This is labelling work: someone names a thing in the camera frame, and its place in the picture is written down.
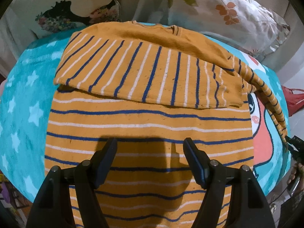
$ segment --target yellow striped sweater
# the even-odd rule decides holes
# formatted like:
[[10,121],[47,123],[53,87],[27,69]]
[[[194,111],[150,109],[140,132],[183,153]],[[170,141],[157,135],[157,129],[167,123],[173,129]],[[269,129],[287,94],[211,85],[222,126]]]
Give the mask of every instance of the yellow striped sweater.
[[[191,227],[205,191],[182,142],[210,158],[253,166],[247,94],[261,92],[282,140],[286,124],[271,90],[231,53],[181,27],[109,22],[74,33],[58,66],[47,129],[46,173],[90,159],[106,140],[118,151],[96,195],[110,227]],[[225,224],[231,187],[218,227]],[[73,213],[82,227],[74,188]]]

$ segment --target pillow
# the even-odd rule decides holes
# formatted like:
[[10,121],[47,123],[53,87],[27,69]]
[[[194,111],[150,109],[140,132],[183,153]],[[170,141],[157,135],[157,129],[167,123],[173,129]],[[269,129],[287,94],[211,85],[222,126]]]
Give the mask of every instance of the pillow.
[[209,35],[264,59],[283,44],[290,27],[254,0],[168,0],[168,23]]
[[120,20],[116,0],[13,0],[11,8],[38,38],[79,26]]

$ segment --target silver bolt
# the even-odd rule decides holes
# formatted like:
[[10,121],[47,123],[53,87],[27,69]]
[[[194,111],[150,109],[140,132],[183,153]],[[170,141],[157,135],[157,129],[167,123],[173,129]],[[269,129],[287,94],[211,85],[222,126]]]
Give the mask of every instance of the silver bolt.
[[210,164],[212,165],[212,166],[218,166],[218,161],[217,160],[215,160],[215,159],[213,159],[213,160],[211,160],[210,161]]
[[248,165],[243,165],[242,166],[242,169],[244,170],[244,171],[249,171],[250,170],[250,167],[248,166]]
[[53,171],[53,172],[56,172],[57,170],[59,170],[59,166],[58,166],[58,165],[54,165],[54,166],[51,168],[51,171]]
[[84,161],[82,162],[82,165],[83,165],[83,166],[89,166],[90,163],[91,163],[91,161],[88,160],[88,159],[86,159],[86,160],[84,160]]

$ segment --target red bag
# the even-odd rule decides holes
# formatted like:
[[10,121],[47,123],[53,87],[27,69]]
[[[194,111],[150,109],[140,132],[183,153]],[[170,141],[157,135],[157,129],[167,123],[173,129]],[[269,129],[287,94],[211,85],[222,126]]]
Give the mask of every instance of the red bag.
[[[284,86],[282,86],[282,89],[287,102],[289,116],[292,116],[298,110],[304,107],[304,90],[292,89]],[[294,94],[293,91],[299,91],[301,93]]]

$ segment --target cable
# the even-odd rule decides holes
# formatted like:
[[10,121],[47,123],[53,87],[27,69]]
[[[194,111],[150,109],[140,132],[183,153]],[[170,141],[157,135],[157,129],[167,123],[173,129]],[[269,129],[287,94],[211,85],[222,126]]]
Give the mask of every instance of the cable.
[[287,190],[287,187],[283,190],[282,193],[280,193],[280,195],[277,198],[275,198],[272,202],[270,202],[268,204],[270,205],[270,204],[274,203],[277,199],[279,199],[281,197],[281,195],[285,192],[285,190]]

